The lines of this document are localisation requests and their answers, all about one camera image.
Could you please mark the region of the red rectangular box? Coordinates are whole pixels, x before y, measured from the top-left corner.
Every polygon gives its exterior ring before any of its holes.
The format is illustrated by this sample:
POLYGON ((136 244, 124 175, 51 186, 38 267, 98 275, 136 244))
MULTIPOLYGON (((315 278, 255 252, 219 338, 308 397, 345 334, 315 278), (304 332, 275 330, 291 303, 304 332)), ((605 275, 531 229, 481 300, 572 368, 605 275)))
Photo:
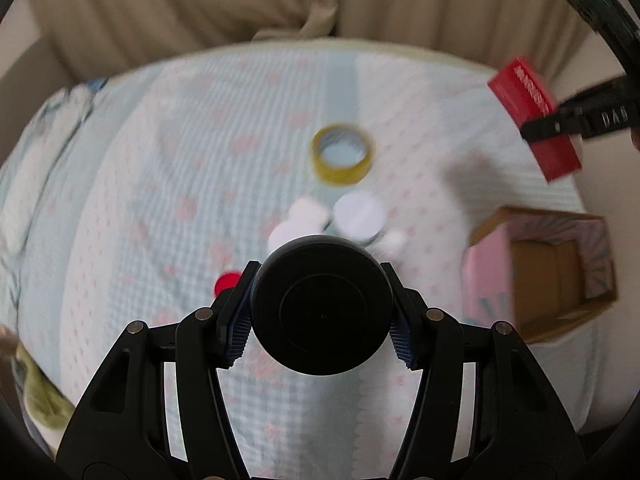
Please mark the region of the red rectangular box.
MULTIPOLYGON (((491 78, 488 87, 518 128, 556 111, 554 97, 527 58, 514 58, 491 78)), ((548 182, 582 169, 577 148, 566 134, 548 140, 527 141, 527 145, 548 182)))

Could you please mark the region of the red lidded jar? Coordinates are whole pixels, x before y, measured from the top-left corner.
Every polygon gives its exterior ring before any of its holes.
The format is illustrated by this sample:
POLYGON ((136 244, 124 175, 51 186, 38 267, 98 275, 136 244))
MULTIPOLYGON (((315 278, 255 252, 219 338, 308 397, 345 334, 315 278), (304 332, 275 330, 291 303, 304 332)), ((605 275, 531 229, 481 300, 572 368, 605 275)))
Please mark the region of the red lidded jar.
POLYGON ((235 288, 236 284, 239 283, 241 276, 242 272, 235 270, 221 273, 216 279, 213 287, 214 296, 219 296, 224 290, 235 288))

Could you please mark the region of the white medicine bottle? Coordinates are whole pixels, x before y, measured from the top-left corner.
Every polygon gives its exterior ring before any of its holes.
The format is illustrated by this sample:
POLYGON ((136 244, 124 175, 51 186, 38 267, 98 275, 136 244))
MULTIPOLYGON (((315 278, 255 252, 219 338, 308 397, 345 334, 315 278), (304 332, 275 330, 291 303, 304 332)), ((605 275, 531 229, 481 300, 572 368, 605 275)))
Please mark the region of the white medicine bottle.
POLYGON ((380 261, 399 261, 408 243, 408 234, 401 230, 388 230, 370 246, 370 253, 380 261))

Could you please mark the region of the yellow tape roll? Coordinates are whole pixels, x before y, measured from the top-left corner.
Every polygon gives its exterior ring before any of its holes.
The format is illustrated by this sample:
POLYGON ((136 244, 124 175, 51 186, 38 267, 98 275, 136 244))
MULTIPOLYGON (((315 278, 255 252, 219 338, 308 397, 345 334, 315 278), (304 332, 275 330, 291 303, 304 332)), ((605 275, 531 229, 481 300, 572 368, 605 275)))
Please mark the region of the yellow tape roll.
POLYGON ((323 182, 354 185, 371 170, 374 142, 362 129, 351 124, 333 124, 320 129, 310 144, 311 167, 323 182))

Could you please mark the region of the white lid green jar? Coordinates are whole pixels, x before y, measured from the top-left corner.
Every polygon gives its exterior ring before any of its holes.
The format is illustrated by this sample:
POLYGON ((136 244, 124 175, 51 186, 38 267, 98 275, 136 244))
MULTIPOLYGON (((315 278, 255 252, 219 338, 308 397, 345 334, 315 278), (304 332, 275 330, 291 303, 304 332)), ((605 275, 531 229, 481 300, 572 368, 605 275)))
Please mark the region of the white lid green jar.
POLYGON ((352 191, 339 198, 333 206, 335 231, 359 244, 368 244, 385 229, 387 210, 375 194, 352 191))

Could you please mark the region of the black lidded round jar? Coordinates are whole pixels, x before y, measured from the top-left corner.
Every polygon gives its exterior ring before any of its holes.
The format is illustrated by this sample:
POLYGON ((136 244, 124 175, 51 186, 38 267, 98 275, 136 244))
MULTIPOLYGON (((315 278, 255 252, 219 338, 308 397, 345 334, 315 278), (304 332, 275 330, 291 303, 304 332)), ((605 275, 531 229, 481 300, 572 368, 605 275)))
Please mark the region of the black lidded round jar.
POLYGON ((311 376, 349 372, 374 356, 393 319, 382 266, 348 240, 305 236, 260 267, 250 293, 254 334, 289 370, 311 376))

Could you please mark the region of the white earbuds case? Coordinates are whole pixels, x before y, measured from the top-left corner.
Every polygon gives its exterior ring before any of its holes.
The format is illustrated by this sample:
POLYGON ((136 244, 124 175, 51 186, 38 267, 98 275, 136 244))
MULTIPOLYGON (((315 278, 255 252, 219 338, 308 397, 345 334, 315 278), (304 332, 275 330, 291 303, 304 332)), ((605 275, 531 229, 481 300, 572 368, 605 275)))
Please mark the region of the white earbuds case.
POLYGON ((310 196, 299 197, 292 203, 288 216, 293 220, 315 226, 320 231, 324 231, 331 222, 329 208, 310 196))

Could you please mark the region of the olive green cloth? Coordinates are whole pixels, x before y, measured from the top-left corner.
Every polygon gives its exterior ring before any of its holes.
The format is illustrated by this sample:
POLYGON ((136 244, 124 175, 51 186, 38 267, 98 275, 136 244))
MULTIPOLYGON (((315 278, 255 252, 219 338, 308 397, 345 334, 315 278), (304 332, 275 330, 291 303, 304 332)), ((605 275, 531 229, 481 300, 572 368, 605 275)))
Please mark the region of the olive green cloth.
POLYGON ((29 416, 44 428, 64 431, 74 412, 74 406, 50 382, 22 344, 15 357, 25 369, 24 402, 29 416))

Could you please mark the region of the pink cardboard box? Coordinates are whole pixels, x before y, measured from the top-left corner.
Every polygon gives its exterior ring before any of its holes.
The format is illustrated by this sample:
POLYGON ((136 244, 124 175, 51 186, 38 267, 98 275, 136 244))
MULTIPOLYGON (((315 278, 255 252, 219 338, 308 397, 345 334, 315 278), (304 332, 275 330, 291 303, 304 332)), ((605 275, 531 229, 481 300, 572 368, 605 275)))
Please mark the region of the pink cardboard box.
POLYGON ((464 252, 464 317, 510 323, 528 344, 554 339, 617 300, 608 222, 594 214, 503 206, 464 252))

